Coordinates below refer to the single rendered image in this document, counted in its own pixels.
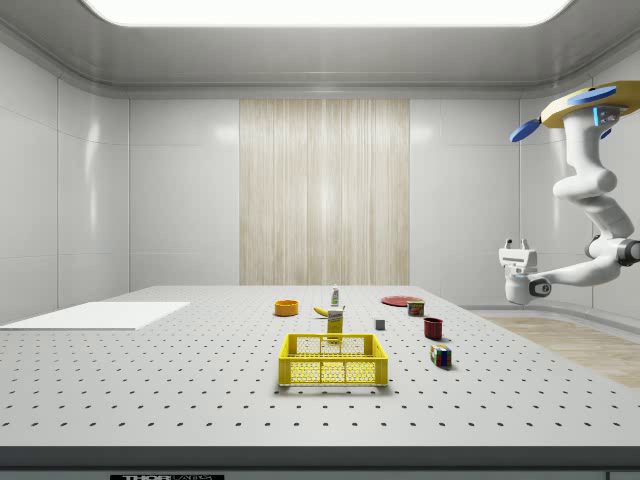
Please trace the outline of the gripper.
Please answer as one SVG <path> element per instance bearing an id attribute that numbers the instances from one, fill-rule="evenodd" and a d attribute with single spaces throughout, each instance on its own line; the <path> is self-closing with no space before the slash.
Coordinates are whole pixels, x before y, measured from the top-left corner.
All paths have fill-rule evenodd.
<path id="1" fill-rule="evenodd" d="M 538 271 L 537 251 L 529 247 L 526 239 L 521 240 L 519 248 L 513 246 L 512 239 L 507 239 L 499 250 L 499 261 L 506 275 L 527 275 Z"/>

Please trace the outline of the drone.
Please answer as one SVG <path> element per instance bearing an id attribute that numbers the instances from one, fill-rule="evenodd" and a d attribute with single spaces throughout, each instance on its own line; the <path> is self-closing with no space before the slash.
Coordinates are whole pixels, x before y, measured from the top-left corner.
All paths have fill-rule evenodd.
<path id="1" fill-rule="evenodd" d="M 510 141 L 523 140 L 540 125 L 548 128 L 563 128 L 563 118 L 579 109 L 591 110 L 594 124 L 608 127 L 601 135 L 601 139 L 604 139 L 620 116 L 629 115 L 640 109 L 640 80 L 616 81 L 585 88 L 554 100 L 537 119 L 525 122 L 513 131 Z"/>

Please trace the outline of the yellow basket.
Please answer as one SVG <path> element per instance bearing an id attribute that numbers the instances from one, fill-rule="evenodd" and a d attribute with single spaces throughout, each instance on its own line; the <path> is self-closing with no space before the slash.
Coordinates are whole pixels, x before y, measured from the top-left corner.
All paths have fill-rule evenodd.
<path id="1" fill-rule="evenodd" d="M 388 356 L 374 334 L 289 333 L 279 385 L 387 385 Z"/>

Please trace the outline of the white board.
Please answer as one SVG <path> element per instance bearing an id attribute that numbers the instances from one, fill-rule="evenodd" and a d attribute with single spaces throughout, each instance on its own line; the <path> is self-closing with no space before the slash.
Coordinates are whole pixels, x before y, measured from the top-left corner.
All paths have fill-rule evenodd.
<path id="1" fill-rule="evenodd" d="M 0 330 L 138 330 L 189 302 L 88 302 L 0 326 Z"/>

